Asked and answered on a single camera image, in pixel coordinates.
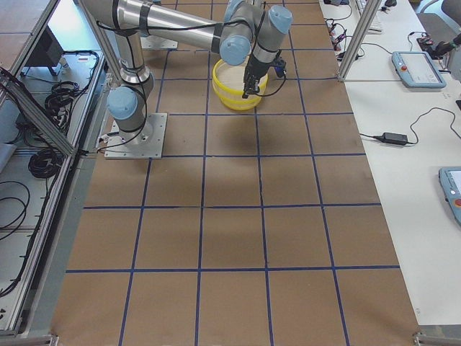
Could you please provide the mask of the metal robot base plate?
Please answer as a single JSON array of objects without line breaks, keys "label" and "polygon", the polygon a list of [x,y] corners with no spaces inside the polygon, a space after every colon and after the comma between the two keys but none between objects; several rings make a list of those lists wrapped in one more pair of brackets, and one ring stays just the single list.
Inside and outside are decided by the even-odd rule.
[{"label": "metal robot base plate", "polygon": [[112,131],[104,150],[106,159],[161,159],[168,115],[166,113],[149,113],[147,122],[138,135],[137,132],[126,133],[119,129],[114,120]]}]

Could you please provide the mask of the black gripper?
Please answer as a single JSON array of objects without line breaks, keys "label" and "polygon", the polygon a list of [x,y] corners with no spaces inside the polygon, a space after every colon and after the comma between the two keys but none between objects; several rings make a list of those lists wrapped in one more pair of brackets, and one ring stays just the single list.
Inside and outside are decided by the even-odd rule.
[{"label": "black gripper", "polygon": [[260,80],[267,74],[271,66],[272,62],[265,63],[258,60],[255,56],[249,57],[243,75],[243,99],[248,99],[251,91],[254,94],[260,92]]}]

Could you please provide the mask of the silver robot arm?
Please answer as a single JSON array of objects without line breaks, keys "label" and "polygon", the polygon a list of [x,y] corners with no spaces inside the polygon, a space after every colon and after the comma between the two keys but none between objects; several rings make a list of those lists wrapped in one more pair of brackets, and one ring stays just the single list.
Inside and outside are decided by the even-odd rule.
[{"label": "silver robot arm", "polygon": [[123,144],[144,142],[151,133],[147,98],[154,77],[143,51],[173,50],[184,43],[208,50],[231,65],[244,65],[246,99],[260,96],[260,81],[270,68],[286,77],[281,44],[292,24],[283,6],[264,10],[259,1],[229,1],[224,19],[212,21],[187,14],[160,1],[83,1],[98,29],[115,36],[121,85],[109,93],[107,106]]}]

